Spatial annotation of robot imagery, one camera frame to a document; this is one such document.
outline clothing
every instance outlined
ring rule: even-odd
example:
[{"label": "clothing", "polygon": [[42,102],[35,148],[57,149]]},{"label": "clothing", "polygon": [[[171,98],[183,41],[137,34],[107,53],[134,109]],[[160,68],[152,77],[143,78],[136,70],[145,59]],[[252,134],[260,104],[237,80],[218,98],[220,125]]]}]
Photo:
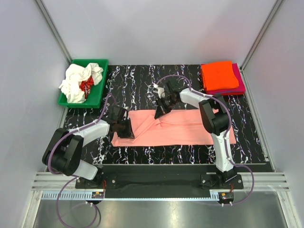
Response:
[{"label": "clothing", "polygon": [[206,92],[239,87],[232,69],[232,61],[215,62],[201,66]]},{"label": "clothing", "polygon": [[93,84],[97,85],[101,81],[103,71],[97,63],[89,63],[85,68],[71,64],[59,89],[66,95],[68,103],[83,103]]},{"label": "clothing", "polygon": [[78,83],[70,80],[63,80],[59,86],[61,92],[66,95],[68,103],[83,103],[86,101],[84,91],[81,91]]},{"label": "clothing", "polygon": [[[199,109],[172,110],[154,119],[155,110],[130,111],[135,139],[112,139],[113,146],[165,146],[165,145],[212,145],[211,135],[205,130]],[[230,129],[230,143],[236,143]]]},{"label": "clothing", "polygon": [[94,85],[94,80],[93,80],[92,76],[90,76],[86,81],[83,81],[80,84],[79,87],[82,91],[84,91],[85,99],[87,99],[87,97],[91,93],[91,88],[92,88],[93,85]]},{"label": "clothing", "polygon": [[238,80],[239,86],[234,89],[219,89],[219,90],[213,90],[213,91],[206,91],[207,94],[215,95],[215,94],[221,94],[221,95],[242,95],[246,92],[246,88],[244,85],[244,82],[242,80],[241,73],[238,69],[238,64],[233,63],[232,64],[233,73],[236,76]]}]

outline magenta folded cloth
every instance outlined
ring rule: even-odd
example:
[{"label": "magenta folded cloth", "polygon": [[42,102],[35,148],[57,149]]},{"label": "magenta folded cloth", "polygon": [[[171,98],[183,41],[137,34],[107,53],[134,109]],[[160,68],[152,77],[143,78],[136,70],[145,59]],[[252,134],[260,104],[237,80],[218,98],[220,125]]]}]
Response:
[{"label": "magenta folded cloth", "polygon": [[[211,135],[203,126],[200,110],[172,110],[154,119],[155,110],[130,111],[135,139],[121,139],[114,134],[113,146],[212,145]],[[230,129],[230,143],[236,143]]]},{"label": "magenta folded cloth", "polygon": [[239,87],[238,88],[234,88],[234,89],[219,89],[219,90],[212,90],[212,91],[208,91],[207,94],[210,95],[215,95],[215,94],[221,94],[221,95],[242,95],[246,92],[246,88],[244,85],[244,82],[242,80],[241,77],[241,73],[238,69],[238,64],[237,63],[233,63],[232,64],[232,69],[233,69],[233,73],[235,75],[235,77],[238,79],[238,84]]}]

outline white cloth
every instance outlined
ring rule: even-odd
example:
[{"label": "white cloth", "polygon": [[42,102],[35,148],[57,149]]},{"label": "white cloth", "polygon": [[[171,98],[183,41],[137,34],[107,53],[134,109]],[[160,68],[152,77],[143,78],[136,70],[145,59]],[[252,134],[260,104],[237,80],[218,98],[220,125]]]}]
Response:
[{"label": "white cloth", "polygon": [[97,63],[89,63],[86,68],[71,64],[66,70],[66,80],[77,81],[80,85],[82,81],[86,81],[92,76],[94,85],[97,85],[102,79],[103,71]]},{"label": "white cloth", "polygon": [[68,103],[83,103],[86,101],[84,91],[79,88],[79,84],[75,81],[63,80],[59,89],[66,95]]},{"label": "white cloth", "polygon": [[66,79],[62,81],[59,89],[66,95],[68,103],[83,103],[86,99],[85,93],[79,88],[81,82],[92,76],[94,85],[97,85],[102,79],[103,71],[97,63],[89,63],[86,68],[71,64],[66,70]]}]

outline black marble surface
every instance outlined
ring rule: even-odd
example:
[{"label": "black marble surface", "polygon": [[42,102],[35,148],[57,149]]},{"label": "black marble surface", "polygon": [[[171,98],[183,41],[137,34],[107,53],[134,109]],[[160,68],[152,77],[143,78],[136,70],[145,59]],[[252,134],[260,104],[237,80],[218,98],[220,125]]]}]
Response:
[{"label": "black marble surface", "polygon": [[[166,75],[178,74],[191,80],[192,87],[203,91],[200,65],[109,66],[103,97],[111,92],[118,105],[131,110],[155,109],[153,83]],[[183,79],[177,79],[185,85]],[[243,95],[226,96],[237,143],[231,145],[236,163],[265,163],[264,155],[247,99]],[[175,109],[193,109],[178,104]],[[69,109],[65,127],[88,124],[100,114],[98,109]],[[82,159],[92,164],[204,164],[215,162],[212,145],[174,145],[156,147],[113,147],[110,136],[99,138],[83,148]]]}]

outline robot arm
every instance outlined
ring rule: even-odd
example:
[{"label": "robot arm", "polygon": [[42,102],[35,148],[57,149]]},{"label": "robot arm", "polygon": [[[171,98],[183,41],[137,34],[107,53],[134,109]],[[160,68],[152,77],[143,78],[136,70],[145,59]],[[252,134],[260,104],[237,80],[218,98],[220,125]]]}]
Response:
[{"label": "robot arm", "polygon": [[[166,86],[168,88],[167,93],[163,88],[154,85],[156,92],[159,94],[159,98],[156,99],[157,109],[154,118],[157,119],[169,113],[178,102],[187,103],[200,109],[203,125],[207,132],[211,134],[214,143],[217,173],[221,176],[223,182],[227,182],[236,177],[237,173],[227,158],[224,144],[224,133],[228,129],[229,124],[225,109],[212,99],[191,92],[189,88],[173,87],[170,81],[166,83]],[[225,103],[223,96],[216,95],[215,97]],[[226,137],[228,155],[232,158],[229,133]]]},{"label": "robot arm", "polygon": [[[81,160],[83,146],[112,132],[117,132],[120,138],[134,138],[131,120],[126,108],[113,106],[111,112],[104,115],[100,121],[95,120],[93,122],[95,124],[89,123],[83,126],[83,130],[70,135],[56,148],[51,161],[53,169],[66,176],[76,175],[99,182],[100,180],[95,180],[99,169]],[[55,144],[73,130],[75,129],[58,128],[55,131],[42,158],[45,165],[48,164],[50,153]]]}]

